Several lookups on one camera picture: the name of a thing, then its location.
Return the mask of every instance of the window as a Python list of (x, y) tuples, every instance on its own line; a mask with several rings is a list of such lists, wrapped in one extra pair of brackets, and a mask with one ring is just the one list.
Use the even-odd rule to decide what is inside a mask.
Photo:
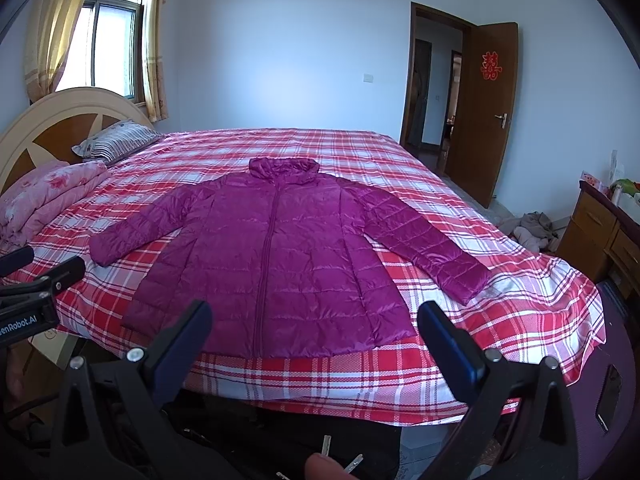
[(142, 0), (84, 0), (56, 90), (97, 86), (142, 101)]

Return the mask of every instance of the black cable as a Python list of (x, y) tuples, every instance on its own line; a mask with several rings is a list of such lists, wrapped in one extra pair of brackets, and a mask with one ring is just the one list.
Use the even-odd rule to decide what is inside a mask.
[(33, 399), (30, 400), (29, 402), (26, 402), (25, 404), (18, 406), (17, 408), (15, 408), (14, 410), (11, 410), (9, 413), (6, 413), (3, 417), (2, 417), (2, 421), (3, 422), (8, 422), (9, 420), (12, 420), (13, 418), (22, 415), (24, 412), (28, 412), (29, 410), (32, 410), (33, 408), (36, 408), (37, 406), (41, 406), (43, 404), (47, 404), (48, 402), (51, 402), (52, 400), (56, 400), (58, 398), (58, 393), (55, 394), (49, 394), (49, 395), (45, 395), (42, 397), (38, 397), (37, 399)]

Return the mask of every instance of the sheer curtain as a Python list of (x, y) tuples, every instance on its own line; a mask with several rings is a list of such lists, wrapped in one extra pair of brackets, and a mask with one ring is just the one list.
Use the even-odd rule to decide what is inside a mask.
[(164, 1), (142, 0), (145, 9), (142, 28), (142, 80), (146, 111), (152, 123), (169, 116), (164, 95), (162, 57), (158, 48), (160, 9)]
[(35, 0), (24, 54), (24, 79), (32, 102), (56, 91), (65, 71), (84, 0)]

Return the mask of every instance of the puffer jacket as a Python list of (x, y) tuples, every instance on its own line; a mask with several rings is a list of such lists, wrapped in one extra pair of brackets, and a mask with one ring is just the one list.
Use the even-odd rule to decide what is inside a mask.
[(318, 173), (308, 158), (254, 158), (249, 171), (177, 187), (90, 239), (108, 266), (182, 227), (144, 277), (123, 325), (148, 336), (192, 300), (213, 309), (203, 351), (316, 357), (415, 335), (365, 238), (428, 273), (466, 304), (489, 271), (391, 193)]

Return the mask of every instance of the wooden desk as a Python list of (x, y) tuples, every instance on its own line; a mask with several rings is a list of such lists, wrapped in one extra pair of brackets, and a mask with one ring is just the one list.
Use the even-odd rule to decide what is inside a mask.
[(622, 277), (616, 285), (623, 295), (634, 290), (640, 296), (640, 226), (586, 182), (580, 182), (580, 197), (556, 255), (594, 283), (613, 267)]

